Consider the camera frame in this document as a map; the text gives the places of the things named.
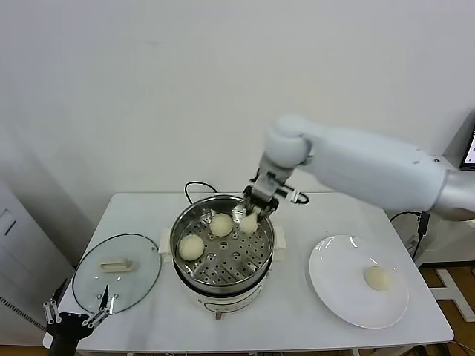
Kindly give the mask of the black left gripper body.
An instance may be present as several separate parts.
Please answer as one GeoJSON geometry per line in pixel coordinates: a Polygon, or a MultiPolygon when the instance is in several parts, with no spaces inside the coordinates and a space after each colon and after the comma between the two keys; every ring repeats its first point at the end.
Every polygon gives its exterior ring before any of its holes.
{"type": "Polygon", "coordinates": [[[86,314],[61,312],[47,324],[47,332],[52,336],[89,336],[88,318],[86,314]]]}

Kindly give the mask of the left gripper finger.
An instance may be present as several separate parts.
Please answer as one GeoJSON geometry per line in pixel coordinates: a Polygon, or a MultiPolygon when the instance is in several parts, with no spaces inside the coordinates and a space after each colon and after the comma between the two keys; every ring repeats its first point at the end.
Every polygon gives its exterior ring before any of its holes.
{"type": "Polygon", "coordinates": [[[68,279],[65,279],[52,294],[51,298],[43,303],[42,308],[45,313],[46,323],[61,323],[62,318],[58,310],[58,305],[67,287],[68,279]]]}
{"type": "Polygon", "coordinates": [[[92,314],[85,321],[82,322],[82,326],[87,326],[89,329],[95,329],[99,324],[101,324],[110,314],[108,303],[109,303],[109,285],[105,287],[102,299],[99,304],[99,309],[96,313],[92,314]]]}

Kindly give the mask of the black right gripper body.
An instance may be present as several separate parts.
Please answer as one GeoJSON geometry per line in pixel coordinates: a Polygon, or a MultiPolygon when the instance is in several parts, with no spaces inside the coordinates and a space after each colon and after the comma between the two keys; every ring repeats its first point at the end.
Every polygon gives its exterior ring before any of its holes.
{"type": "Polygon", "coordinates": [[[254,194],[252,192],[252,186],[246,186],[243,190],[243,201],[244,200],[250,200],[252,202],[252,213],[251,214],[256,214],[258,218],[258,213],[262,209],[269,209],[271,211],[271,214],[275,212],[278,208],[279,201],[272,197],[271,200],[265,201],[258,195],[254,194]]]}

